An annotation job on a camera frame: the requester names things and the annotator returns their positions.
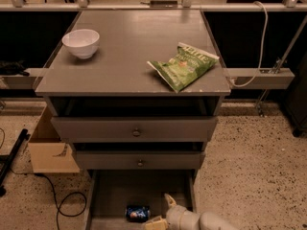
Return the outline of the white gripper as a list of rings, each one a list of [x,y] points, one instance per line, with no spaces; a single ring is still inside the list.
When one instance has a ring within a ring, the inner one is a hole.
[[[143,224],[143,230],[188,230],[188,224],[184,214],[187,209],[177,205],[176,201],[169,194],[164,195],[168,207],[166,219],[158,216],[146,221]]]

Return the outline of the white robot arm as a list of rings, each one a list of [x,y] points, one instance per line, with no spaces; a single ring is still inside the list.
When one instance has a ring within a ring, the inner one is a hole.
[[[142,230],[239,230],[211,212],[194,213],[178,205],[169,194],[164,197],[168,204],[166,218],[152,218],[142,225]]]

